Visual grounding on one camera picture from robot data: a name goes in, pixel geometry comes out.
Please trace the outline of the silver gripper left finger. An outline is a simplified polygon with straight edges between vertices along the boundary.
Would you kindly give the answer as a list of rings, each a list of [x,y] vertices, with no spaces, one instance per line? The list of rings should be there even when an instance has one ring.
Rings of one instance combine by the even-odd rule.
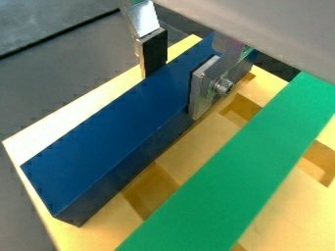
[[[152,0],[116,0],[132,34],[141,76],[148,77],[168,60],[168,31],[161,28]]]

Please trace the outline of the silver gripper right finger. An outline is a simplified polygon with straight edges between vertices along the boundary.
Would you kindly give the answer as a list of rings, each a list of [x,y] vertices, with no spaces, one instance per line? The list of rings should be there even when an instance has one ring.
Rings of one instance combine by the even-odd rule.
[[[253,48],[216,32],[209,58],[190,76],[188,115],[196,121],[221,97],[226,97],[253,64]]]

